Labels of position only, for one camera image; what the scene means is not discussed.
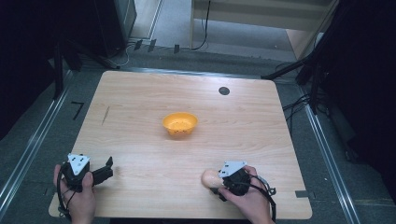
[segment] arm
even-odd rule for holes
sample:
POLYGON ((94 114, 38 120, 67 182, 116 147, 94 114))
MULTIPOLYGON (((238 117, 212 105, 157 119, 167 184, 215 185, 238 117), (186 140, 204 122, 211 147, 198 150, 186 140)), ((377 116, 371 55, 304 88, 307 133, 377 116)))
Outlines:
MULTIPOLYGON (((56 165, 53 173, 53 184, 57 185, 57 177, 61 170, 60 165, 56 165)), ((82 179, 82 192, 76 193, 68 190, 64 180, 61 181, 61 192, 64 196, 64 203, 68 204, 70 216, 73 224, 90 224, 93 221, 96 208, 96 200, 92 189, 93 177, 88 172, 82 179)))
MULTIPOLYGON (((257 175, 254 167, 245 166, 244 169, 250 175, 257 175)), ((251 179, 251 184, 265 189, 265 186, 256 178, 251 179)), ((236 196, 226 188, 219 189, 219 193, 234 203, 253 224, 274 224, 270 215, 270 204, 257 189, 249 188, 244 196, 236 196)))

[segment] tabletop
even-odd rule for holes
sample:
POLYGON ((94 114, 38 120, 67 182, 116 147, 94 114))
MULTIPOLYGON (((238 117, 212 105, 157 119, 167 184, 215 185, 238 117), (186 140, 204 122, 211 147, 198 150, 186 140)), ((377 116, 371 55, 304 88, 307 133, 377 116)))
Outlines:
MULTIPOLYGON (((276 188, 277 218, 312 216, 296 195, 304 181, 269 80, 105 72, 72 153, 90 156, 92 171, 113 157, 114 176, 95 186, 98 217, 244 218, 201 182, 225 161, 246 161, 276 188), (198 124, 175 138, 162 121, 179 111, 198 124)), ((57 206, 55 195, 52 216, 57 206)))

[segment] bowl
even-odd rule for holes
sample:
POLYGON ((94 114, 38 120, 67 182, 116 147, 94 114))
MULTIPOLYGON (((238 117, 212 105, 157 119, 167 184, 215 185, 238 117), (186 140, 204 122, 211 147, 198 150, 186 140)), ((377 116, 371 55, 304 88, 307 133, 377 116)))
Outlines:
POLYGON ((163 118, 163 127, 171 135, 190 134, 197 123, 198 118, 187 112, 176 112, 163 118))

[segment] brown egg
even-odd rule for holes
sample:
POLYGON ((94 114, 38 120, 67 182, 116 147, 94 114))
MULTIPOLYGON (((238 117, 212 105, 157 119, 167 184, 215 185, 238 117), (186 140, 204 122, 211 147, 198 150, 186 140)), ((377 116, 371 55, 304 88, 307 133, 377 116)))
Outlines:
POLYGON ((201 176, 202 184, 210 189, 219 189, 223 187, 223 180, 219 177, 219 172, 216 170, 205 170, 201 176))

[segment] white triangular marker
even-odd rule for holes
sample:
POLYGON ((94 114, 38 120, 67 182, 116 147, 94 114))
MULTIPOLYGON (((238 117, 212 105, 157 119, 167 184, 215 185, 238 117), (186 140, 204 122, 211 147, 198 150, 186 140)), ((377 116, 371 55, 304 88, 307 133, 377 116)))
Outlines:
POLYGON ((248 163, 245 161, 225 161, 223 167, 219 172, 219 177, 227 177, 246 166, 248 163))
POLYGON ((81 173, 82 169, 84 169, 85 165, 90 161, 90 157, 74 155, 71 153, 69 153, 69 155, 67 155, 67 158, 69 158, 69 162, 70 162, 70 165, 72 166, 74 175, 79 175, 79 173, 81 173))

